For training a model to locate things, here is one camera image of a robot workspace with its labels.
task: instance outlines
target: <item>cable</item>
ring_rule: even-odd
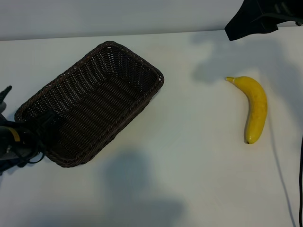
[[[300,209],[299,209],[299,227],[302,227],[302,208],[303,208],[303,191],[302,191],[302,173],[303,173],[303,138],[301,143],[300,173],[299,173],[299,191],[300,191]]]

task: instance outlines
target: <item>yellow banana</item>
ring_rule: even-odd
[[[245,142],[252,144],[256,142],[263,131],[267,115],[267,98],[262,86],[250,77],[226,77],[246,94],[250,103],[250,115],[245,132]]]

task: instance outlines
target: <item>brown woven basket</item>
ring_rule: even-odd
[[[62,119],[46,156],[62,167],[90,161],[162,87],[161,72],[126,47],[105,42],[44,86],[16,112],[17,122],[48,109]]]

